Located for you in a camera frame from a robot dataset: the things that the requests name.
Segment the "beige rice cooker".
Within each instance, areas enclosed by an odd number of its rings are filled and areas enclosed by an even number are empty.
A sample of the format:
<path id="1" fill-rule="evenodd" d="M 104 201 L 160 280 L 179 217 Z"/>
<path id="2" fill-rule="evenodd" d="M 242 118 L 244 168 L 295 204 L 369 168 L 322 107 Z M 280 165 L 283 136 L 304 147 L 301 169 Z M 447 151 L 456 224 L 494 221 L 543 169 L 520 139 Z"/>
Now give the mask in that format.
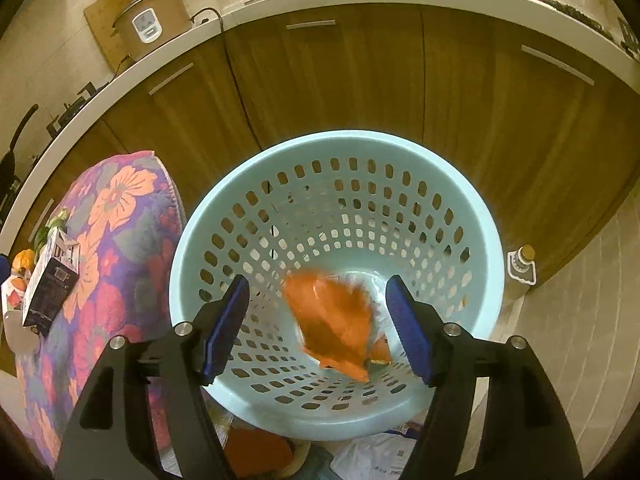
<path id="1" fill-rule="evenodd" d="M 134 62 L 188 32 L 192 21 L 183 0 L 132 0 L 113 27 Z"/>

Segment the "wooden kitchen cabinets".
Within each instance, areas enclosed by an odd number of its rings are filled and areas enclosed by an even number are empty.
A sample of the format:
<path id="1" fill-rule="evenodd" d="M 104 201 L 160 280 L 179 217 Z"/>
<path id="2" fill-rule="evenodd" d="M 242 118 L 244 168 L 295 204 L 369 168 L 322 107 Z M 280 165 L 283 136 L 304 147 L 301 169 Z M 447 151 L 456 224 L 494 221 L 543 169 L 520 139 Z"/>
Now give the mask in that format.
<path id="1" fill-rule="evenodd" d="M 639 177 L 639 66 L 558 18 L 548 34 L 480 13 L 344 4 L 194 29 L 101 91 L 51 145 L 1 231 L 25 248 L 82 170 L 151 150 L 193 209 L 228 171 L 302 134 L 420 143 L 478 189 L 504 246 L 551 278 Z"/>

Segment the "oil bottle on floor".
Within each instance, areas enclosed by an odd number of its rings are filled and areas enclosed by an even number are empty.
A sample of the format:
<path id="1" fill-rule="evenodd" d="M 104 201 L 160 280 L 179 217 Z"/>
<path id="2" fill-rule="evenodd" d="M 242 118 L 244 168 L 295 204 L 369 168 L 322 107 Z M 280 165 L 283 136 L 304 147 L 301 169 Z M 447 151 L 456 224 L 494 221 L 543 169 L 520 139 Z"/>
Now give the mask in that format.
<path id="1" fill-rule="evenodd" d="M 527 286 L 537 283 L 535 249 L 526 244 L 506 254 L 506 272 L 512 280 Z"/>

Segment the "black frying pan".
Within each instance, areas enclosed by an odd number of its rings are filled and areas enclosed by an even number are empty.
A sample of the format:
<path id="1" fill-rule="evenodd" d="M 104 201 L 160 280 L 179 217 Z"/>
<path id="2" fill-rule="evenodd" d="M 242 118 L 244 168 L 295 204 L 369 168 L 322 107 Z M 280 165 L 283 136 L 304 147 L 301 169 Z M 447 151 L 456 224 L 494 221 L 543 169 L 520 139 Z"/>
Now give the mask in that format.
<path id="1" fill-rule="evenodd" d="M 38 108 L 39 108 L 39 105 L 34 104 L 28 110 L 25 116 L 22 118 L 11 140 L 9 151 L 7 151 L 6 154 L 1 159 L 1 166 L 0 166 L 1 224 L 4 224 L 4 222 L 6 222 L 6 217 L 8 216 L 9 211 L 15 200 L 15 197 L 17 196 L 16 185 L 17 185 L 18 179 L 15 174 L 14 150 L 15 150 L 18 138 L 20 137 L 21 133 L 23 132 L 24 128 L 29 122 L 29 119 L 32 118 L 32 116 L 34 116 Z"/>

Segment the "large orange snack bag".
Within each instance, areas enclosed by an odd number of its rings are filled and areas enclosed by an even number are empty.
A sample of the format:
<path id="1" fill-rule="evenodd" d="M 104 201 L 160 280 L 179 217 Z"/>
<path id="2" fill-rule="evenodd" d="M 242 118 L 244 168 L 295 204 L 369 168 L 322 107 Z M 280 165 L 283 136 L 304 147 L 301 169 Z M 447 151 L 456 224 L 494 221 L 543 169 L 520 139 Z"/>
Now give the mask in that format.
<path id="1" fill-rule="evenodd" d="M 304 352 L 320 367 L 367 382 L 370 366 L 392 362 L 388 339 L 374 320 L 373 300 L 361 285 L 300 270 L 284 280 L 282 295 L 302 333 Z"/>

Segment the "wooden cutting board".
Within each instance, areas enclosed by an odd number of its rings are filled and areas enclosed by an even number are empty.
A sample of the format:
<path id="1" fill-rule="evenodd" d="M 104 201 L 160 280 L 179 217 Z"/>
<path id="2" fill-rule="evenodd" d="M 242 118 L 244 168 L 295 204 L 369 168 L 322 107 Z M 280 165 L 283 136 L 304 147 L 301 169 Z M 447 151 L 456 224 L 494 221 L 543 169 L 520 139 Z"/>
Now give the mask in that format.
<path id="1" fill-rule="evenodd" d="M 116 29 L 116 16 L 128 6 L 132 0 L 98 0 L 84 10 L 84 17 L 96 40 L 107 65 L 113 72 L 119 68 L 120 62 L 127 56 L 122 38 Z"/>

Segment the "blue milk carton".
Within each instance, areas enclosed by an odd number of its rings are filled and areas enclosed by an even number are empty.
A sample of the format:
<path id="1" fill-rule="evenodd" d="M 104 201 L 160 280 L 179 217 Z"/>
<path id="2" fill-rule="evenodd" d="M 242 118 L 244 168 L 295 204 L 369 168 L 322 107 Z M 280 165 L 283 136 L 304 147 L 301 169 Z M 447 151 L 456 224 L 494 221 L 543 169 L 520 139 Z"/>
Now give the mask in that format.
<path id="1" fill-rule="evenodd" d="M 79 244 L 55 226 L 49 231 L 26 287 L 23 326 L 47 337 L 78 278 Z"/>

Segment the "gas stove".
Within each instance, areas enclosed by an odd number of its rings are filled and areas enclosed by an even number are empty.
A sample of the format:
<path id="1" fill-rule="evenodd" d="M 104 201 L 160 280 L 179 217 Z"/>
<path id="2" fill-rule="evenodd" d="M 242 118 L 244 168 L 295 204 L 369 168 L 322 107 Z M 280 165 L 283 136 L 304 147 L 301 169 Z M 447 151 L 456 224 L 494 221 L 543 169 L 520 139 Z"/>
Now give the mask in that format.
<path id="1" fill-rule="evenodd" d="M 64 112 L 56 115 L 48 124 L 47 132 L 51 139 L 55 139 L 70 121 L 104 88 L 106 84 L 96 87 L 91 81 L 85 84 L 77 93 L 73 103 L 64 104 Z"/>

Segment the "light blue perforated basket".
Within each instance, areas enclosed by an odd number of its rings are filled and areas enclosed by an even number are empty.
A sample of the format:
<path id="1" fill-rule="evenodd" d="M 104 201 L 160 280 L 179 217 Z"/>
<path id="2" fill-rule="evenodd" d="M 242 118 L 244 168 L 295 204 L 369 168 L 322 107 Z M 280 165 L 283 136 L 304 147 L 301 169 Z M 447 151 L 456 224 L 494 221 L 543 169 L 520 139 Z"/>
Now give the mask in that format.
<path id="1" fill-rule="evenodd" d="M 288 274 L 314 269 L 361 287 L 392 360 L 356 382 L 303 349 Z M 466 177 L 419 144 L 373 131 L 300 136 L 247 160 L 203 198 L 169 279 L 171 321 L 191 321 L 237 276 L 250 303 L 224 372 L 206 389 L 243 422 L 291 439 L 377 434 L 423 414 L 433 390 L 413 374 L 388 314 L 386 283 L 477 338 L 494 329 L 503 251 Z"/>

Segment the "green vegetable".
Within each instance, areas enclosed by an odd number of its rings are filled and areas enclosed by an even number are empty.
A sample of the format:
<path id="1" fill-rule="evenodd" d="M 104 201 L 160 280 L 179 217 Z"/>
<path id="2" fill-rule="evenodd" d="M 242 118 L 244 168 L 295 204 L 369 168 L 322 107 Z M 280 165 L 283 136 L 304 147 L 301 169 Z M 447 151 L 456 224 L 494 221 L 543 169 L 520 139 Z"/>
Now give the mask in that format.
<path id="1" fill-rule="evenodd" d="M 62 207 L 54 216 L 52 216 L 44 226 L 40 226 L 38 229 L 34 244 L 32 244 L 32 249 L 36 256 L 39 255 L 43 246 L 47 243 L 47 239 L 49 236 L 49 232 L 54 229 L 60 229 L 63 232 L 66 231 L 66 223 L 68 217 L 70 216 L 70 211 L 66 207 Z"/>

